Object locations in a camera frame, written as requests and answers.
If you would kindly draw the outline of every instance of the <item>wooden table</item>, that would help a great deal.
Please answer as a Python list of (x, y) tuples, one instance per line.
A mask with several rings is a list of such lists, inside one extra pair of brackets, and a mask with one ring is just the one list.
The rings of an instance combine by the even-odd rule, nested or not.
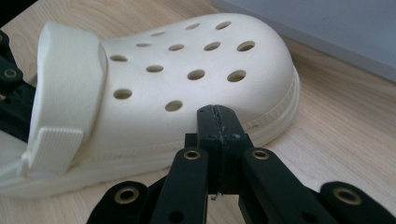
[[(25, 79), (31, 79), (46, 21), (107, 39), (218, 12), (209, 0), (39, 0), (2, 30)], [(396, 84), (287, 38), (285, 42), (300, 74), (302, 98), (294, 122), (265, 147), (309, 188), (345, 181), (396, 215)], [(166, 172), (128, 179), (149, 185)], [(0, 196), (0, 223), (85, 223), (106, 190), (121, 181), (34, 200)], [(243, 223), (236, 202), (236, 196), (209, 201), (207, 223)]]

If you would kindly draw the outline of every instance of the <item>white clog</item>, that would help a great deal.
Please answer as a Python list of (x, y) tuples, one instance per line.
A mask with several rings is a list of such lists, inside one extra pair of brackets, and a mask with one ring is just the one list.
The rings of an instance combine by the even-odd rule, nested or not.
[(28, 143), (0, 132), (0, 193), (39, 197), (170, 165), (196, 111), (235, 111), (260, 147), (281, 134), (300, 82), (282, 39), (215, 14), (120, 39), (49, 22)]

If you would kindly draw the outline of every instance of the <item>black mechanical arm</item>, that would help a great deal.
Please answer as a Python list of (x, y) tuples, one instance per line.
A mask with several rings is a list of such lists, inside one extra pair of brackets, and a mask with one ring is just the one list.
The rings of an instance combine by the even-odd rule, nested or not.
[(35, 88), (23, 81), (8, 36), (0, 31), (0, 130), (27, 142)]
[(238, 194), (246, 223), (396, 223), (360, 189), (342, 182), (305, 187), (271, 150), (254, 147), (235, 113), (197, 111), (168, 176), (150, 187), (133, 181), (109, 189), (88, 223), (205, 223), (208, 194)]

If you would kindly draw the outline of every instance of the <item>wooden surface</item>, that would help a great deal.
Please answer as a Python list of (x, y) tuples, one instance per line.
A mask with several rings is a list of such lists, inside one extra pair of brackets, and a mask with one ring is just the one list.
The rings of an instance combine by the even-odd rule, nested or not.
[[(121, 37), (217, 13), (208, 0), (39, 0), (2, 28), (17, 63), (36, 73), (37, 41), (46, 21)], [(396, 215), (396, 85), (285, 38), (302, 81), (290, 127), (268, 144), (306, 186), (340, 180), (363, 189)], [(159, 171), (132, 176), (151, 184)], [(55, 197), (0, 196), (0, 223), (85, 223), (114, 181)], [(209, 201), (207, 223), (243, 223), (235, 196)]]

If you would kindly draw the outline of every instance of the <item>ventilation hole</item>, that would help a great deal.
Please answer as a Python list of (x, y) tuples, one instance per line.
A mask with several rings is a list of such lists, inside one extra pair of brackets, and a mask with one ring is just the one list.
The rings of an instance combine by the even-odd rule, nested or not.
[(150, 73), (157, 73), (157, 72), (161, 72), (163, 70), (163, 67), (160, 65), (152, 65), (146, 68), (146, 71), (150, 72)]
[(151, 43), (137, 43), (136, 46), (139, 48), (144, 48), (144, 47), (151, 46)]
[(186, 27), (186, 30), (195, 29), (195, 28), (197, 28), (199, 25), (200, 25), (199, 22), (197, 22), (197, 23), (195, 23), (195, 24), (192, 24), (192, 25), (189, 25), (188, 27)]
[(122, 55), (113, 55), (110, 59), (114, 62), (127, 62), (128, 59)]
[(254, 48), (255, 43), (253, 41), (246, 41), (236, 48), (238, 51), (248, 51)]
[(244, 79), (246, 75), (247, 75), (247, 72), (245, 72), (244, 70), (237, 70), (237, 71), (234, 71), (233, 73), (231, 73), (227, 77), (227, 80), (230, 82), (238, 82), (238, 81)]
[(197, 69), (197, 70), (195, 70), (195, 71), (190, 72), (190, 73), (187, 75), (187, 78), (188, 78), (189, 80), (198, 80), (198, 79), (204, 77), (204, 75), (205, 75), (205, 71), (204, 71), (204, 70), (202, 70), (202, 69)]
[(216, 26), (216, 30), (222, 30), (231, 24), (230, 21), (224, 21)]
[(206, 45), (204, 47), (204, 50), (206, 50), (206, 51), (214, 50), (214, 49), (217, 49), (219, 46), (220, 46), (220, 42), (213, 42), (213, 43)]
[(184, 48), (184, 45), (177, 44), (177, 45), (172, 45), (171, 47), (169, 47), (169, 50), (170, 51), (176, 51), (176, 50), (180, 50), (180, 49), (183, 49), (183, 48)]
[(172, 101), (165, 106), (165, 110), (168, 112), (174, 112), (179, 110), (182, 106), (183, 103), (181, 103), (181, 101)]
[(118, 100), (125, 100), (132, 96), (132, 92), (127, 89), (121, 89), (121, 90), (114, 91), (113, 96), (114, 96), (114, 98), (116, 98)]
[(159, 35), (163, 35), (163, 34), (165, 34), (165, 31), (154, 33), (151, 36), (159, 36)]

